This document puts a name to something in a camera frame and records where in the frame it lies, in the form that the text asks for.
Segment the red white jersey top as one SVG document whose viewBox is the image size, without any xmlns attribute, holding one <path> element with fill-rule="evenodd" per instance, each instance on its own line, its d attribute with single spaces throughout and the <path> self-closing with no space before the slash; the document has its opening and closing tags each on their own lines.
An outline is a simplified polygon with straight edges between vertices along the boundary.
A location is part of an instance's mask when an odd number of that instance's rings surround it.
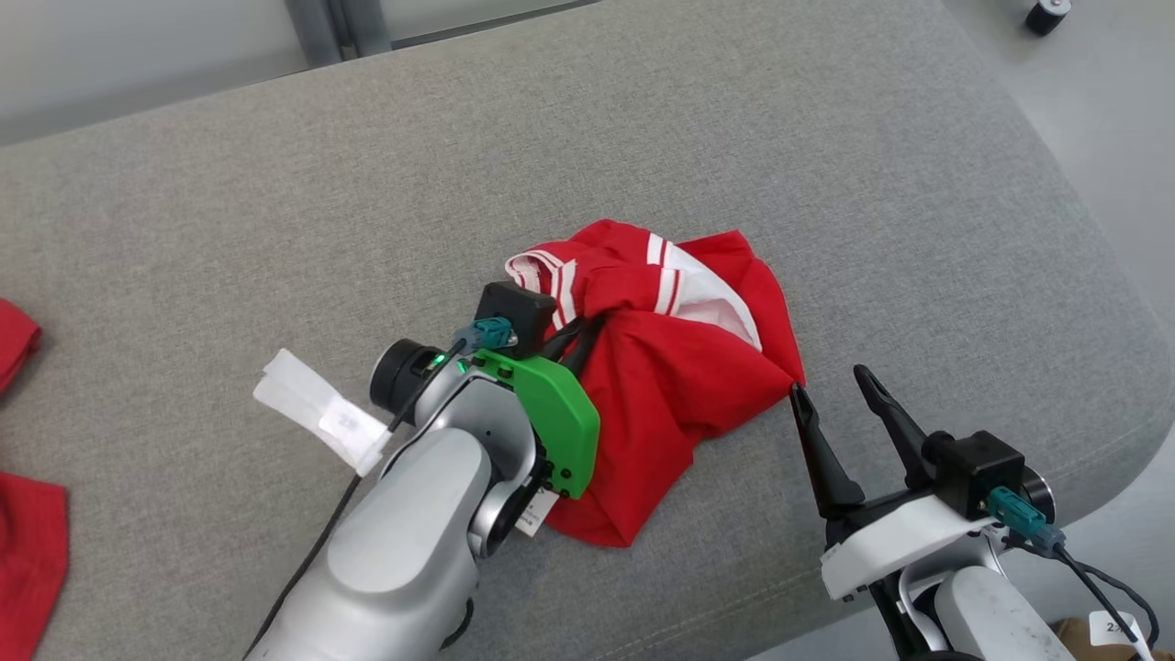
<svg viewBox="0 0 1175 661">
<path fill-rule="evenodd" d="M 629 547 L 698 444 L 807 382 L 783 288 L 741 231 L 672 242 L 600 220 L 504 268 L 553 298 L 551 331 L 600 325 L 582 372 L 599 448 L 585 493 L 545 515 L 562 535 Z"/>
</svg>

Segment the grey metal post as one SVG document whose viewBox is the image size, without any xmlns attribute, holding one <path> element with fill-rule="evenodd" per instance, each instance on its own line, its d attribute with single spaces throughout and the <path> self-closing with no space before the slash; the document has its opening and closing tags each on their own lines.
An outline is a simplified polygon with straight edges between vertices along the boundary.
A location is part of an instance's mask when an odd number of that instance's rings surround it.
<svg viewBox="0 0 1175 661">
<path fill-rule="evenodd" d="M 356 56 L 372 56 L 392 50 L 383 0 L 340 0 L 340 4 Z"/>
<path fill-rule="evenodd" d="M 283 1 L 308 67 L 314 70 L 343 62 L 336 20 L 340 0 Z"/>
</svg>

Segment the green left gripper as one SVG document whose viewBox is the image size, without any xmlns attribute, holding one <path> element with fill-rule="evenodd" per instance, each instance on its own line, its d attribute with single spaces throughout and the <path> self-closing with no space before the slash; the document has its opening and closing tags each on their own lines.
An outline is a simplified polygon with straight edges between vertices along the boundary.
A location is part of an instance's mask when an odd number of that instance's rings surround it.
<svg viewBox="0 0 1175 661">
<path fill-rule="evenodd" d="M 540 483 L 564 499 L 582 499 L 596 467 L 600 414 L 577 376 L 584 375 L 606 321 L 607 313 L 572 319 L 550 336 L 540 355 L 474 355 L 474 366 L 521 402 L 540 446 Z"/>
</svg>

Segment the brown cardboard box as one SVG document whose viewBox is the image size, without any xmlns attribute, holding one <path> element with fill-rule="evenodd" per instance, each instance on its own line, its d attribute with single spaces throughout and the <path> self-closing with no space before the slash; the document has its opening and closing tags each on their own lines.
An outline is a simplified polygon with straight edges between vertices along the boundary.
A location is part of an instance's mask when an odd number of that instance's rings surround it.
<svg viewBox="0 0 1175 661">
<path fill-rule="evenodd" d="M 1092 645 L 1087 618 L 1055 621 L 1052 629 L 1075 661 L 1139 661 L 1129 645 Z"/>
</svg>

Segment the red white jersey shorts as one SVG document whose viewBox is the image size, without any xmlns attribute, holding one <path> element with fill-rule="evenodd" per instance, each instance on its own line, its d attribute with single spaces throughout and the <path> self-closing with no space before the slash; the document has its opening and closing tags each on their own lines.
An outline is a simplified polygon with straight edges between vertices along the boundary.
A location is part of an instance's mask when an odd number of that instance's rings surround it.
<svg viewBox="0 0 1175 661">
<path fill-rule="evenodd" d="M 41 329 L 0 298 L 0 398 L 40 348 Z M 0 661 L 33 661 L 70 557 L 63 486 L 0 470 Z"/>
</svg>

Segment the black caster wheel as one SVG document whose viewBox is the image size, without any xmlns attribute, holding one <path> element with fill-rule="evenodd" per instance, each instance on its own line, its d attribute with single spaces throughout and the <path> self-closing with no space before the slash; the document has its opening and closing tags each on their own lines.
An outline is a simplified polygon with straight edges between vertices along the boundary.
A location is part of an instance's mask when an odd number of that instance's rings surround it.
<svg viewBox="0 0 1175 661">
<path fill-rule="evenodd" d="M 1045 38 L 1058 29 L 1058 26 L 1069 16 L 1073 8 L 1073 0 L 1035 0 L 1027 16 L 1023 18 L 1023 28 L 1038 38 Z"/>
</svg>

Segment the white tape tag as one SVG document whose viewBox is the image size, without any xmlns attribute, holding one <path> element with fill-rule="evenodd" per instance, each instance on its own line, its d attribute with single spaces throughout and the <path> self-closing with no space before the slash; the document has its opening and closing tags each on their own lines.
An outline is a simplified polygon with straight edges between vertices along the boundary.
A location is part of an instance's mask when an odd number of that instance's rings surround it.
<svg viewBox="0 0 1175 661">
<path fill-rule="evenodd" d="M 286 348 L 266 365 L 251 397 L 310 431 L 360 477 L 383 459 L 392 436 L 387 423 L 347 400 Z"/>
</svg>

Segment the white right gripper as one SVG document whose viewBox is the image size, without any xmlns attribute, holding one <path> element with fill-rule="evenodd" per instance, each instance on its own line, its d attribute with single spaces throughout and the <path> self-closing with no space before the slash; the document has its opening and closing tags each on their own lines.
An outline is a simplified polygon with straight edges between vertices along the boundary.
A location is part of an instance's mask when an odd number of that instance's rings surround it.
<svg viewBox="0 0 1175 661">
<path fill-rule="evenodd" d="M 924 461 L 926 432 L 867 365 L 855 364 L 853 373 L 866 406 L 884 423 L 902 463 L 906 487 L 929 487 L 934 477 Z M 980 532 L 985 540 L 987 555 L 981 557 L 979 565 L 998 569 L 998 552 L 991 548 L 991 537 L 985 534 L 995 520 L 988 515 L 971 521 L 936 495 L 912 499 L 877 521 L 850 532 L 850 521 L 844 515 L 865 503 L 864 490 L 847 475 L 834 448 L 822 436 L 818 410 L 799 382 L 790 386 L 788 402 L 810 474 L 811 493 L 820 518 L 826 519 L 826 549 L 820 557 L 820 575 L 830 599 L 842 599 L 899 569 L 935 557 L 971 532 Z"/>
</svg>

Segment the grey fabric sofa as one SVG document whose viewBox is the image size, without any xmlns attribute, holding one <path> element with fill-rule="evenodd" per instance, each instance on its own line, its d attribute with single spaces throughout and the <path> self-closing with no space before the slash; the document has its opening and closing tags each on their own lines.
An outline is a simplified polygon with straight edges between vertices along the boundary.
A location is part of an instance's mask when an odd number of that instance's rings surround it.
<svg viewBox="0 0 1175 661">
<path fill-rule="evenodd" d="M 1157 315 L 939 0 L 595 4 L 0 150 L 0 297 L 43 328 L 0 468 L 70 494 L 36 661 L 241 661 L 348 481 L 262 367 L 365 402 L 600 218 L 745 235 L 870 497 L 902 468 L 855 364 L 1023 452 L 1062 522 L 1175 423 Z"/>
</svg>

